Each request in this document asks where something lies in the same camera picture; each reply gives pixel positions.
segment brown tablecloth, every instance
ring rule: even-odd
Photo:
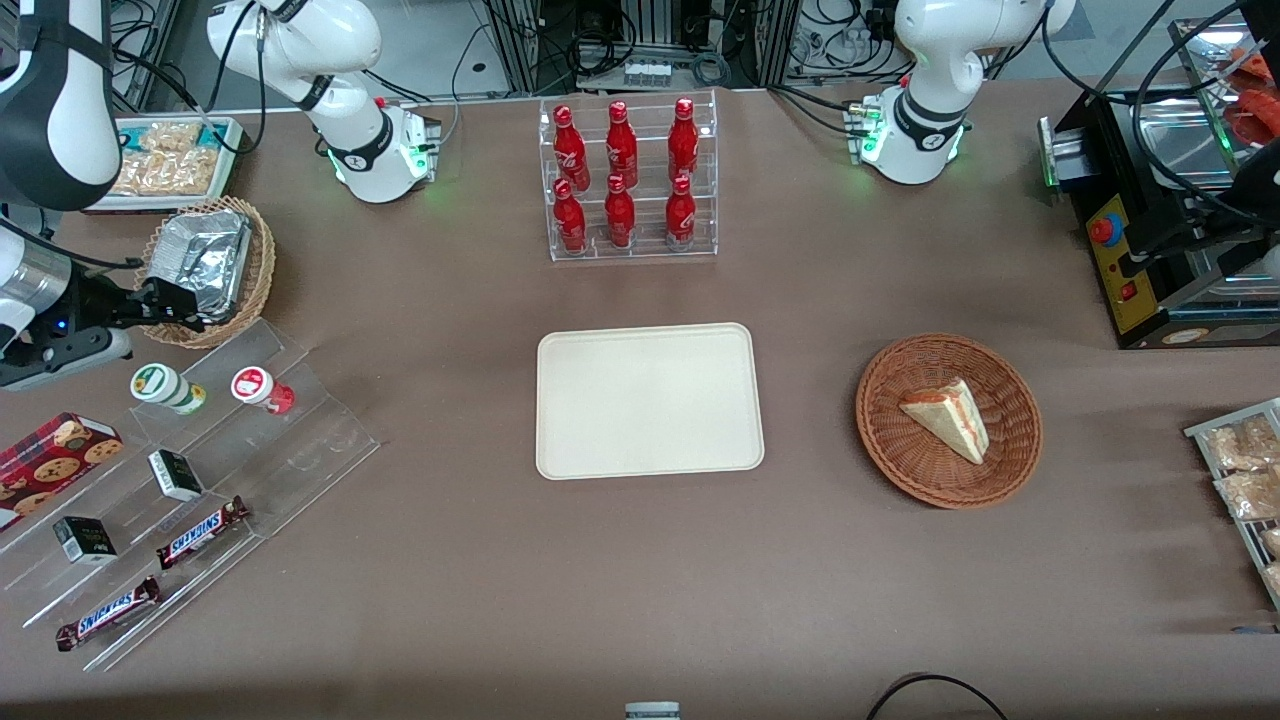
[[[237,184],[279,243],[266,315],[385,446],[108,674],[64,670],[5,615],[8,715],[621,717],[669,698],[690,720],[835,719],[937,670],[1014,717],[1274,716],[1280,637],[1229,634],[1274,616],[1181,428],[1280,395],[1277,354],[1115,350],[1039,179],[1036,119],[1074,91],[992,83],[923,187],[850,167],[764,92],[718,97],[721,255],[666,266],[552,265],[536,101],[466,106],[439,182],[387,206],[273,114]],[[59,237],[137,254],[155,222],[68,217]],[[754,336],[758,469],[538,475],[544,334],[726,320]],[[864,364],[927,331],[989,345],[1037,393],[1043,461],[1002,506],[922,506],[851,427]],[[60,410],[114,418],[140,363],[197,357],[134,337],[131,363],[0,396],[0,442]],[[904,694],[883,717],[978,707]]]

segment emergency stop button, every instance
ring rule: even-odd
[[[1115,213],[1107,213],[1089,223],[1089,240],[1102,247],[1115,247],[1120,242],[1123,232],[1124,222]]]

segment wicker basket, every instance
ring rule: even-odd
[[[262,215],[252,205],[237,197],[219,197],[218,200],[183,208],[174,217],[212,213],[215,210],[236,210],[243,213],[253,223],[253,236],[250,238],[248,258],[244,259],[244,277],[241,279],[236,316],[227,324],[210,325],[205,328],[205,332],[200,333],[182,325],[151,325],[143,328],[142,332],[154,341],[179,345],[189,350],[207,350],[218,347],[236,337],[262,314],[262,306],[266,305],[266,296],[271,292],[271,273],[275,270],[275,241],[271,238],[271,228],[266,227],[266,223],[262,222]],[[146,279],[147,266],[151,264],[151,254],[155,252],[163,227],[161,224],[151,233],[151,241],[147,242],[147,249],[142,254],[143,265],[133,275],[134,288],[142,287],[142,281]]]
[[[982,465],[952,451],[900,407],[902,396],[964,378],[991,447]],[[872,359],[858,383],[858,432],[888,479],[938,507],[987,507],[1027,484],[1043,448],[1039,407],[1009,363],[954,334],[900,340]]]

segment sandwich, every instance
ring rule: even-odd
[[[922,389],[902,398],[899,407],[924,429],[936,434],[961,457],[982,465],[982,456],[991,441],[982,424],[973,392],[960,378],[937,389]]]

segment coca-cola bottle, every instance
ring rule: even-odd
[[[609,176],[609,196],[604,200],[604,214],[609,219],[609,242],[618,250],[631,247],[636,232],[636,204],[627,192],[621,173]]]
[[[672,182],[680,173],[692,177],[698,169],[698,127],[694,124],[694,101],[687,97],[676,100],[676,122],[667,136],[667,156]]]
[[[552,190],[556,191],[552,214],[556,215],[561,245],[564,246],[564,252],[581,255],[586,252],[586,217],[582,214],[582,205],[573,197],[573,187],[567,179],[556,178]]]
[[[694,213],[698,204],[689,195],[689,176],[681,173],[671,183],[671,197],[667,199],[667,247],[676,252],[684,252],[694,243]]]
[[[609,135],[604,138],[609,154],[609,172],[618,173],[627,187],[640,182],[640,158],[636,150],[636,131],[627,120],[627,104],[609,102]]]
[[[567,105],[557,105],[552,117],[556,119],[556,164],[561,176],[573,183],[575,192],[586,192],[591,187],[591,173],[586,169],[582,133],[573,127],[573,113]]]

